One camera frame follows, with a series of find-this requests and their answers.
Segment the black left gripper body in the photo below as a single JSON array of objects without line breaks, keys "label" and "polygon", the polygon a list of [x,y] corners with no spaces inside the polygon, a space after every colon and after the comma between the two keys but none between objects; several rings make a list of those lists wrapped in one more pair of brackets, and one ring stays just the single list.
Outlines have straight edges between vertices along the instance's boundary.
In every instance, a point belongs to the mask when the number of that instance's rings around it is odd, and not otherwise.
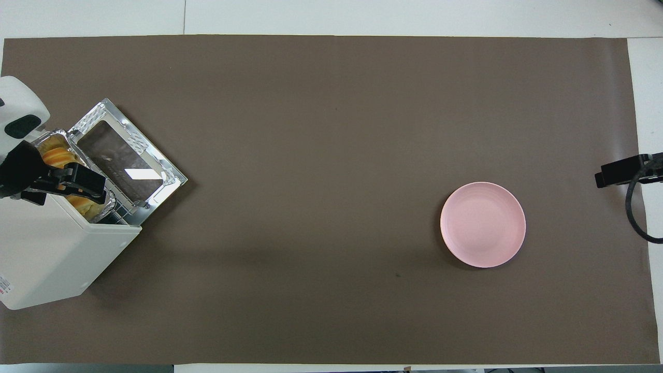
[{"label": "black left gripper body", "polygon": [[33,191],[88,200],[90,191],[101,189],[106,189],[106,177],[76,162],[68,163],[63,168],[46,165],[46,173],[32,182]]}]

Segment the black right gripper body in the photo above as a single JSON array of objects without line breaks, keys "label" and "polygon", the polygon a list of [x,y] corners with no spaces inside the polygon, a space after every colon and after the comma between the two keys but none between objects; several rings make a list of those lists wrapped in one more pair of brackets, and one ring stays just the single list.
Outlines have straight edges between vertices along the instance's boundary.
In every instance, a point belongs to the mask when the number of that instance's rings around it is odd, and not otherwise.
[{"label": "black right gripper body", "polygon": [[[640,154],[621,159],[612,163],[604,164],[601,170],[595,173],[596,187],[601,189],[611,185],[629,184],[632,178],[639,172],[640,168],[654,159],[661,158],[662,153]],[[662,182],[661,167],[647,170],[639,178],[640,184],[651,184]]]}]

